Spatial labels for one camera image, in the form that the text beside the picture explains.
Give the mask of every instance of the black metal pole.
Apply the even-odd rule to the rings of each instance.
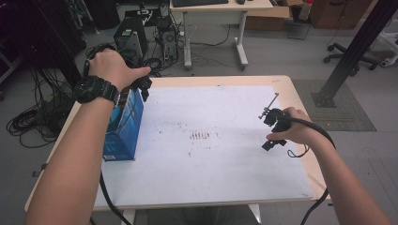
[[[321,91],[313,94],[313,100],[317,107],[334,105],[333,98],[337,91],[397,9],[397,0],[378,0]]]

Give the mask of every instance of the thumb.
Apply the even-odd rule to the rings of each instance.
[[[134,80],[137,80],[139,78],[144,77],[150,72],[150,67],[138,67],[138,68],[132,68],[130,70],[130,75],[134,78]]]
[[[270,141],[278,141],[278,140],[285,140],[285,132],[276,132],[276,133],[270,133],[267,135],[267,139]]]

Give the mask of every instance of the office chair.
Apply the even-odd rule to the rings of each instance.
[[[342,58],[343,55],[344,55],[344,53],[345,53],[345,51],[347,50],[347,48],[343,47],[342,45],[340,45],[340,44],[338,44],[338,43],[333,43],[332,45],[329,45],[329,46],[328,46],[328,51],[331,52],[331,51],[333,51],[335,48],[338,49],[338,50],[339,50],[340,52],[342,52],[342,53],[330,54],[330,55],[326,56],[326,57],[324,58],[324,63],[329,63],[329,62],[330,62],[330,59],[332,59],[332,58]],[[369,58],[369,57],[366,57],[366,56],[362,56],[362,57],[360,58],[360,61],[371,64],[371,65],[368,67],[370,70],[375,70],[375,68],[377,67],[377,65],[380,64],[380,62],[378,62],[377,60],[372,59],[372,58]],[[360,66],[359,66],[358,64],[356,64],[356,65],[354,66],[354,68],[352,69],[350,76],[351,76],[351,77],[355,76],[355,75],[357,74],[358,71],[360,71]]]

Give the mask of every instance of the table leg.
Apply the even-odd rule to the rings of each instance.
[[[184,65],[187,70],[192,69],[192,60],[191,60],[191,44],[190,44],[190,38],[188,37],[188,20],[187,20],[187,13],[188,12],[183,12],[182,13],[182,20],[184,22],[184,36],[185,36],[185,41],[184,41]]]
[[[123,217],[129,221],[131,224],[134,224],[134,220],[135,220],[135,209],[126,209],[123,211]]]
[[[249,208],[252,210],[257,222],[261,224],[261,215],[260,215],[260,205],[259,204],[249,204]]]
[[[248,59],[246,57],[245,50],[243,49],[242,39],[243,33],[245,31],[245,23],[246,16],[248,12],[242,11],[240,15],[240,24],[239,24],[239,37],[235,37],[235,43],[237,44],[237,53],[239,54],[240,64],[242,65],[242,69],[249,65]]]

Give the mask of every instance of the gray floor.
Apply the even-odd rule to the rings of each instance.
[[[387,27],[396,31],[393,22]],[[191,26],[192,40],[217,43],[226,36],[227,26]],[[192,46],[193,70],[187,71],[177,64],[164,71],[165,76],[244,76],[244,75],[287,75],[291,79],[325,80],[337,65],[322,62],[328,54],[326,46],[332,40],[334,31],[310,30],[305,40],[287,38],[288,26],[281,32],[247,31],[244,47],[250,65],[242,71],[238,65],[233,37],[237,28],[231,27],[228,40],[218,47]],[[347,46],[354,31],[338,31],[333,42]],[[87,32],[87,47],[104,41],[113,41],[112,31],[99,35]],[[384,46],[376,44],[369,52],[373,57],[383,59],[391,55]],[[82,70],[83,53],[76,56],[76,64]],[[355,77],[349,77],[346,84],[353,92],[363,110],[374,123],[377,132],[330,132],[338,151],[375,199],[398,224],[398,66],[377,67],[370,71],[360,67]],[[24,204],[36,178],[32,171],[39,170],[46,161],[53,145],[36,149],[24,148],[18,137],[10,136],[6,123],[17,114],[34,104],[32,90],[34,82],[26,68],[18,69],[0,86],[5,100],[0,102],[0,224],[23,224]],[[39,143],[36,132],[25,137],[29,143]],[[263,224],[299,224],[310,203],[261,204]],[[112,213],[94,213],[97,224],[120,224]],[[145,211],[139,211],[136,224],[145,224]],[[332,206],[323,203],[316,209],[307,224],[338,224]]]

